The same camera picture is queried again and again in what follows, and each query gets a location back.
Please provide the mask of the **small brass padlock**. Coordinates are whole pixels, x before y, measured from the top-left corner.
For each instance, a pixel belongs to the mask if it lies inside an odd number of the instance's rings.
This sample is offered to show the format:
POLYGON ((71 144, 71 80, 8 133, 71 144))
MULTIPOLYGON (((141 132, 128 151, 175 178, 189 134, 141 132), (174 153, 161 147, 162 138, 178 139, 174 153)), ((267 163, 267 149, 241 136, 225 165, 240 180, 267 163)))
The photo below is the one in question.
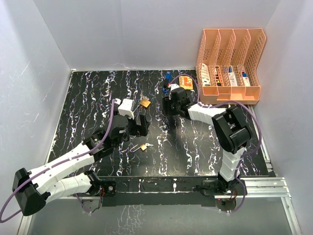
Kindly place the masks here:
POLYGON ((135 145, 133 148, 130 149, 130 152, 131 153, 134 153, 138 150, 142 150, 142 151, 145 151, 147 149, 147 145, 146 144, 142 144, 142 145, 135 145))

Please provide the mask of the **large brass padlock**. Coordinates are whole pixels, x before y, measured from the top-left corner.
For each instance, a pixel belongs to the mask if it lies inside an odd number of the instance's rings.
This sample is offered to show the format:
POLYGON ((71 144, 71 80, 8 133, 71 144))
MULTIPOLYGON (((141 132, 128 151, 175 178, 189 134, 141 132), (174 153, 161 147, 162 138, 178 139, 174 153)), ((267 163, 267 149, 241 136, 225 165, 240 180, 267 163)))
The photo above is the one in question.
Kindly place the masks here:
POLYGON ((140 107, 147 109, 150 105, 151 105, 151 101, 147 98, 143 98, 139 101, 139 104, 135 107, 133 112, 136 112, 137 109, 139 109, 140 107))

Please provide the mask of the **silver key bunch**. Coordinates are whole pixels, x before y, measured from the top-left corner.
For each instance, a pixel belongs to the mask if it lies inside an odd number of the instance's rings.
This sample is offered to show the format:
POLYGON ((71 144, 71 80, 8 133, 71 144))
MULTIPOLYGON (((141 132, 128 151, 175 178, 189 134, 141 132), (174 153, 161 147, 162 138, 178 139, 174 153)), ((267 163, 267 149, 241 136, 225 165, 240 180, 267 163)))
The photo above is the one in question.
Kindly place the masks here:
POLYGON ((144 94, 140 94, 140 98, 141 99, 145 99, 145 100, 150 100, 147 96, 145 96, 144 94))

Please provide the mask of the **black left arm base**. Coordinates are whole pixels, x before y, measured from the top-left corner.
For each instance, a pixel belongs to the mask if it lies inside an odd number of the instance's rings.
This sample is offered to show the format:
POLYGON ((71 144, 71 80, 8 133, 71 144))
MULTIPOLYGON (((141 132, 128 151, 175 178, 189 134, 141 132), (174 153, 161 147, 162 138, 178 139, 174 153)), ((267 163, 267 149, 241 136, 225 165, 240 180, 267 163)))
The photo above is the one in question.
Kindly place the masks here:
POLYGON ((116 195, 116 182, 106 180, 90 181, 83 189, 78 189, 75 194, 86 194, 88 196, 113 197, 116 195))

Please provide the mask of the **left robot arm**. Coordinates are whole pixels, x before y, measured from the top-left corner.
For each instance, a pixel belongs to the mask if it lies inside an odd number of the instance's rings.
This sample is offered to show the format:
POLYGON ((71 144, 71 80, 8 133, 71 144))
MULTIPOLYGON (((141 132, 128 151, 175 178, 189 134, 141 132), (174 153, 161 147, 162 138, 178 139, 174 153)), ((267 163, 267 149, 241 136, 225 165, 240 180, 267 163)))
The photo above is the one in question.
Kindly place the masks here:
POLYGON ((140 122, 127 116, 114 115, 110 128, 98 128, 79 145, 59 158, 32 170, 16 171, 12 186, 24 216, 40 211, 47 203, 60 197, 100 192, 101 181, 92 170, 71 177, 75 171, 113 153, 130 136, 147 136, 150 123, 145 115, 140 122))

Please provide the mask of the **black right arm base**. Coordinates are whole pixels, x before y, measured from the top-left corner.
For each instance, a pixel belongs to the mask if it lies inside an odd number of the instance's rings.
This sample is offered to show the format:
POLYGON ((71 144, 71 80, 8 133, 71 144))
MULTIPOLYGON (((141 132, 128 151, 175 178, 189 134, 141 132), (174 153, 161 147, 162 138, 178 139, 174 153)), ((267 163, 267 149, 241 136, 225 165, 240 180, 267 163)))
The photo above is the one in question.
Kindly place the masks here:
POLYGON ((200 192, 204 196, 244 196, 247 195, 245 182, 238 182, 233 180, 225 182, 218 179, 203 180, 199 185, 192 188, 194 192, 200 192))

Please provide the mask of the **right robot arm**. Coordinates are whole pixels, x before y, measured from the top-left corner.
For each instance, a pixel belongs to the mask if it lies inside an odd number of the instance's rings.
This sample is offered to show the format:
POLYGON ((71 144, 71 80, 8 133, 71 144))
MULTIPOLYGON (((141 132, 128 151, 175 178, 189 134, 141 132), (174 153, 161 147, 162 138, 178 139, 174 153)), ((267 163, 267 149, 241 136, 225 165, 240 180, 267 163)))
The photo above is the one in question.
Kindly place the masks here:
POLYGON ((213 108, 201 102, 192 102, 186 90, 177 87, 162 99, 162 111, 166 116, 179 115, 214 127, 219 145, 223 149, 222 166, 216 180, 204 183, 198 189, 221 194, 234 191, 240 175, 238 164, 252 137, 241 108, 213 108))

